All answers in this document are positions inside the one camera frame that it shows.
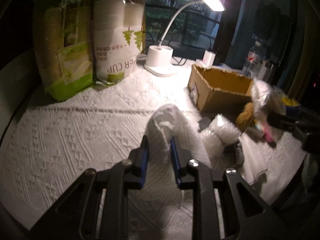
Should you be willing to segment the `pink fuzzy plush toy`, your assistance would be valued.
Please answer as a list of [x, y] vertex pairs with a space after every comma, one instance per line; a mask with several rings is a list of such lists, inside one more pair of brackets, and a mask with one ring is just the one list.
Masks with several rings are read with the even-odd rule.
[[276, 137], [274, 135], [273, 128], [268, 123], [265, 123], [265, 122], [261, 123], [260, 126], [261, 126], [261, 130], [263, 131], [265, 140], [268, 143], [276, 142]]

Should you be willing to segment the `white cloth towel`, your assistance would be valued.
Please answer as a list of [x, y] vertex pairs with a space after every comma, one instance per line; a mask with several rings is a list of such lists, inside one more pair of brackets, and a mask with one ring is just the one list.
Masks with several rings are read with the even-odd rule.
[[170, 141], [178, 137], [182, 148], [189, 150], [194, 159], [211, 167], [199, 133], [177, 106], [167, 104], [155, 111], [149, 119], [145, 135], [149, 142], [149, 163], [143, 202], [153, 210], [179, 206], [183, 193], [177, 188], [171, 164]]

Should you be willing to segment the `bag of white foam balls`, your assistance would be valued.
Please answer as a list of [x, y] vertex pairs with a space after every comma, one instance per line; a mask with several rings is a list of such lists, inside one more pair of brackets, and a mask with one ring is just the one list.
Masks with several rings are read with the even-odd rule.
[[[280, 96], [275, 92], [274, 88], [265, 81], [255, 77], [253, 78], [251, 88], [251, 99], [253, 102], [254, 117], [259, 123], [259, 126], [263, 122], [268, 123], [267, 117], [270, 113], [286, 115], [285, 105], [281, 102]], [[274, 127], [272, 128], [277, 142], [281, 139], [283, 131]]]

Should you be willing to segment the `brown fuzzy plush toy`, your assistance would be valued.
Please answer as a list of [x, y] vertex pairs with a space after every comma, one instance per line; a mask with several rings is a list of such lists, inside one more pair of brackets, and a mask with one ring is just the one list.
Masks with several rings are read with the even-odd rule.
[[237, 116], [235, 125], [236, 127], [244, 132], [254, 121], [254, 113], [253, 113], [253, 103], [249, 102], [245, 104], [242, 112]]

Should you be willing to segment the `yellow plastic bag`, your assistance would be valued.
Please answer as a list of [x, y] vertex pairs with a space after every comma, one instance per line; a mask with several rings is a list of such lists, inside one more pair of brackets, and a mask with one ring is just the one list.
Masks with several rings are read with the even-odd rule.
[[287, 96], [282, 96], [281, 97], [281, 102], [285, 105], [285, 106], [290, 106], [290, 107], [297, 107], [300, 106], [299, 102], [297, 102], [295, 99], [291, 99]]

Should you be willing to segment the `white perforated basket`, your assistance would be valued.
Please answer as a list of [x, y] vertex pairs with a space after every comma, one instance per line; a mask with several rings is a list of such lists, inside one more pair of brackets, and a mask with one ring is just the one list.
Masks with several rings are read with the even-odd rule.
[[257, 74], [257, 79], [267, 82], [271, 76], [272, 68], [272, 61], [264, 60], [261, 64], [259, 73]]

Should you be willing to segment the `clear plastic water bottle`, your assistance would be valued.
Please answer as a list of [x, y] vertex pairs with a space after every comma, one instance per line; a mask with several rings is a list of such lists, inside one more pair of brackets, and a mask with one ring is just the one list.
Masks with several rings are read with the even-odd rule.
[[248, 77], [257, 76], [261, 67], [262, 59], [263, 52], [261, 42], [255, 41], [254, 46], [248, 51], [241, 74]]

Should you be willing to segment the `white embossed tablecloth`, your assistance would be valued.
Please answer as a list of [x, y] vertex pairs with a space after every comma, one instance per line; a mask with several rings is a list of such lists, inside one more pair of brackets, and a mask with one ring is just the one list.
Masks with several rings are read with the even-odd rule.
[[[4, 208], [32, 228], [84, 170], [111, 168], [159, 127], [208, 164], [201, 115], [187, 87], [192, 64], [170, 77], [139, 66], [117, 85], [89, 88], [61, 103], [35, 96], [1, 147]], [[146, 184], [129, 195], [130, 238], [191, 239], [192, 194], [177, 188], [165, 141], [151, 148]]]

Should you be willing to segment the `open cardboard box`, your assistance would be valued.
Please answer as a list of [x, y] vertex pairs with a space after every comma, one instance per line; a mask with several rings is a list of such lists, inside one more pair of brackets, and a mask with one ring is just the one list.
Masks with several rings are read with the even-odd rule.
[[251, 102], [252, 85], [252, 79], [236, 72], [195, 64], [188, 82], [189, 96], [199, 111], [232, 115], [241, 113], [245, 104]]

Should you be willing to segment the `white phone charger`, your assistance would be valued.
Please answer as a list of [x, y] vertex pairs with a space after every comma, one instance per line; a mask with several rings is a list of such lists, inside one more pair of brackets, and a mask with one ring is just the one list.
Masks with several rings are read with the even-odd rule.
[[202, 59], [203, 64], [206, 67], [211, 67], [213, 65], [215, 56], [216, 56], [216, 54], [214, 52], [206, 50], [204, 52], [204, 56], [203, 56], [203, 59]]

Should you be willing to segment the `white desk lamp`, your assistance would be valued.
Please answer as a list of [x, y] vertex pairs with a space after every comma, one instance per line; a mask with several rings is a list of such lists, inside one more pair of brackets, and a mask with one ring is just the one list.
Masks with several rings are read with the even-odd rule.
[[148, 3], [144, 68], [171, 76], [188, 60], [202, 57], [214, 45], [224, 11], [221, 0], [185, 0], [178, 7]]

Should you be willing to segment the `green paper cup pack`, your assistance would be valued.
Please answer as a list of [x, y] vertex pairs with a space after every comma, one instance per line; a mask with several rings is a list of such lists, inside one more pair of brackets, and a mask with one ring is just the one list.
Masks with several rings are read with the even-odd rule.
[[64, 101], [93, 85], [91, 7], [62, 0], [35, 19], [34, 51], [45, 93]]

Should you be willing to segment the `paper cup pack white bag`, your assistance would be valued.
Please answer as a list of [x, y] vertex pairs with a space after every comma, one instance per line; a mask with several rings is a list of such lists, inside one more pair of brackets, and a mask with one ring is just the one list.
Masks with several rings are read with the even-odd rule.
[[135, 72], [143, 49], [144, 8], [143, 3], [131, 0], [95, 1], [95, 73], [103, 85], [115, 85]]

